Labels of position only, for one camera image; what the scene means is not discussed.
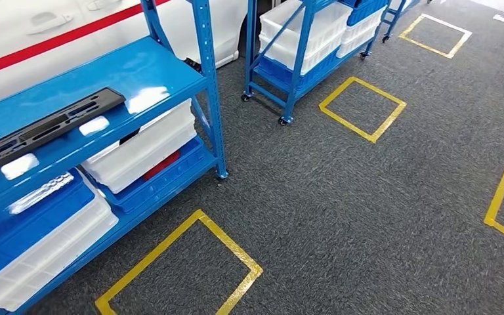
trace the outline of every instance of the yellow tape square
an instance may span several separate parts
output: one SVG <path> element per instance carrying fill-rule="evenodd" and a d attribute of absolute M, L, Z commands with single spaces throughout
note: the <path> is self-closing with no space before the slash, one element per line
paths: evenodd
<path fill-rule="evenodd" d="M 455 46 L 453 46 L 453 49 L 450 51 L 450 52 L 442 52 L 442 51 L 439 51 L 435 48 L 432 48 L 428 45 L 425 45 L 425 44 L 422 44 L 418 41 L 415 41 L 414 39 L 411 39 L 409 37 L 407 37 L 408 33 L 410 33 L 414 27 L 416 27 L 416 25 L 418 25 L 418 23 L 420 23 L 422 20 L 424 20 L 425 18 L 429 19 L 429 20 L 432 20 L 434 22 L 438 22 L 439 24 L 441 25 L 445 25 L 449 28 L 452 28 L 454 30 L 457 30 L 461 33 L 463 33 L 463 36 L 461 37 L 461 39 L 455 44 Z M 401 33 L 401 35 L 399 35 L 399 38 L 402 38 L 406 41 L 409 41 L 415 45 L 418 45 L 424 49 L 428 49 L 429 51 L 433 51 L 434 53 L 436 54 L 439 54 L 439 55 L 442 55 L 443 57 L 446 57 L 446 58 L 453 58 L 453 56 L 455 56 L 455 54 L 457 53 L 457 51 L 459 51 L 459 49 L 461 48 L 461 46 L 463 46 L 463 44 L 469 39 L 469 37 L 472 35 L 473 33 L 471 31 L 467 31 L 463 28 L 460 28 L 458 26 L 454 26 L 453 24 L 450 24 L 450 23 L 447 23 L 445 21 L 442 21 L 440 20 L 439 18 L 435 18 L 433 16 L 429 16 L 427 14 L 421 14 L 414 22 L 412 22 L 412 24 L 410 24 L 410 26 L 408 28 L 406 28 L 406 30 L 403 31 L 403 33 Z"/>
<path fill-rule="evenodd" d="M 361 84 L 363 87 L 367 87 L 368 89 L 376 92 L 377 94 L 397 103 L 397 107 L 393 110 L 393 112 L 389 115 L 389 117 L 387 117 L 386 120 L 372 134 L 368 134 L 367 132 L 361 130 L 357 126 L 351 124 L 350 122 L 343 119 L 341 116 L 337 115 L 336 113 L 332 112 L 327 108 L 327 105 L 329 105 L 329 103 L 335 100 L 335 98 L 339 94 L 341 94 L 353 82 L 357 82 Z M 387 130 L 387 128 L 391 125 L 391 123 L 393 123 L 393 121 L 397 118 L 397 116 L 401 114 L 406 105 L 407 103 L 403 102 L 402 100 L 396 98 L 395 96 L 387 92 L 378 89 L 377 87 L 371 85 L 370 83 L 358 79 L 357 77 L 350 77 L 345 82 L 343 82 L 343 84 L 337 87 L 336 90 L 333 91 L 328 97 L 326 97 L 325 100 L 323 100 L 320 103 L 320 110 L 329 117 L 338 121 L 341 125 L 344 125 L 345 127 L 349 128 L 355 133 L 358 133 L 362 138 L 365 138 L 366 140 L 375 143 L 377 139 Z"/>
<path fill-rule="evenodd" d="M 147 254 L 136 266 L 128 271 L 117 283 L 115 283 L 107 292 L 95 301 L 97 309 L 103 315 L 114 315 L 115 311 L 111 308 L 109 301 L 115 297 L 124 287 L 136 278 L 144 269 L 149 266 L 159 255 L 164 252 L 182 233 L 184 233 L 196 221 L 201 221 L 225 246 L 244 263 L 250 272 L 237 286 L 235 291 L 221 305 L 216 314 L 228 314 L 238 301 L 244 296 L 246 291 L 252 286 L 254 281 L 262 274 L 263 269 L 231 238 L 221 230 L 205 213 L 198 209 L 188 219 L 186 219 L 178 228 L 167 236 L 159 245 Z"/>
<path fill-rule="evenodd" d="M 484 223 L 489 226 L 493 226 L 498 229 L 501 233 L 504 234 L 504 226 L 495 221 L 495 217 L 497 216 L 497 212 L 501 207 L 501 202 L 504 198 L 504 172 L 499 184 L 497 185 L 497 190 L 493 195 L 492 202 L 490 202 L 490 207 L 488 208 L 488 212 L 486 213 L 486 217 L 484 217 Z"/>

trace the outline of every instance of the red stripe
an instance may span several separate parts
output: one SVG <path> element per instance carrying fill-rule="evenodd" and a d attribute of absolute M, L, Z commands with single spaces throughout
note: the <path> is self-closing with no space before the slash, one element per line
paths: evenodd
<path fill-rule="evenodd" d="M 160 5 L 168 1 L 169 0 L 156 0 L 156 4 Z M 33 56 L 45 53 L 46 51 L 50 51 L 53 48 L 69 43 L 75 39 L 79 39 L 80 37 L 86 36 L 95 31 L 111 26 L 126 18 L 130 18 L 131 16 L 134 16 L 140 12 L 142 12 L 142 6 L 133 5 L 128 9 L 124 9 L 122 11 L 113 13 L 97 21 L 91 22 L 84 26 L 80 26 L 79 28 L 76 28 L 74 30 L 67 31 L 66 33 L 55 36 L 46 41 L 42 41 L 41 43 L 37 43 L 25 49 L 13 52 L 12 54 L 3 56 L 0 58 L 0 70 L 8 66 L 12 66 L 13 64 L 24 61 L 26 59 L 29 59 Z"/>

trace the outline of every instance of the blue plastic bin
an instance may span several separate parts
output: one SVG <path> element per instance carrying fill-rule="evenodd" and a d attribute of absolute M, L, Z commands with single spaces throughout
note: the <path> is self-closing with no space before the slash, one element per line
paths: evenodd
<path fill-rule="evenodd" d="M 335 2 L 335 0 L 301 0 L 301 1 L 306 4 L 313 3 L 314 6 L 316 7 L 316 10 L 321 10 L 322 8 L 325 8 L 326 6 Z"/>
<path fill-rule="evenodd" d="M 146 205 L 151 205 L 162 198 L 170 183 L 183 176 L 208 154 L 208 150 L 199 136 L 188 141 L 179 149 L 179 152 L 180 157 L 175 162 L 155 174 L 150 180 L 144 181 L 140 177 L 118 194 L 113 194 L 107 186 L 98 183 L 90 176 L 89 178 L 116 209 L 130 213 L 136 208 L 146 207 Z"/>
<path fill-rule="evenodd" d="M 315 80 L 320 75 L 326 73 L 327 69 L 335 63 L 338 50 L 339 48 L 335 49 L 306 74 L 300 75 L 297 89 L 301 90 L 304 86 L 308 85 L 308 83 Z M 293 80 L 293 70 L 290 70 L 281 62 L 263 56 L 258 63 L 258 67 L 262 72 L 268 74 L 269 76 L 278 78 L 280 81 L 286 83 L 289 87 L 291 86 Z"/>
<path fill-rule="evenodd" d="M 69 173 L 73 180 L 23 212 L 0 210 L 0 270 L 93 200 L 80 174 Z"/>
<path fill-rule="evenodd" d="M 354 7 L 354 4 L 351 5 L 349 3 L 352 3 L 352 0 L 341 0 L 341 2 L 352 7 L 352 13 L 348 17 L 346 24 L 348 26 L 353 26 L 370 16 L 372 13 L 385 7 L 388 3 L 388 0 L 362 0 L 362 2 L 356 8 Z"/>
<path fill-rule="evenodd" d="M 360 5 L 360 3 L 362 3 L 363 1 L 366 1 L 366 0 L 339 0 L 339 2 L 346 4 L 346 5 L 350 6 L 351 8 L 358 7 Z"/>

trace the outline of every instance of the red item in bin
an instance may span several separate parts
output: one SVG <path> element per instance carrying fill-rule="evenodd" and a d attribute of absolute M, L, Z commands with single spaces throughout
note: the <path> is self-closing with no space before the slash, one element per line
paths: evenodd
<path fill-rule="evenodd" d="M 179 150 L 177 150 L 175 151 L 175 153 L 171 154 L 170 156 L 167 156 L 165 160 L 161 161 L 159 164 L 152 167 L 149 171 L 147 171 L 144 175 L 142 175 L 142 179 L 149 180 L 150 178 L 154 177 L 157 173 L 161 172 L 164 168 L 173 164 L 173 162 L 178 160 L 179 157 L 180 152 Z"/>

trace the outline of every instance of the white paper on floor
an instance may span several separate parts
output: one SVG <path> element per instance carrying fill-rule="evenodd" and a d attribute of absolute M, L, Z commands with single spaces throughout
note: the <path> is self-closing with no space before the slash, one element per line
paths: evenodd
<path fill-rule="evenodd" d="M 499 14 L 494 15 L 493 19 L 504 22 L 504 16 L 501 16 Z"/>

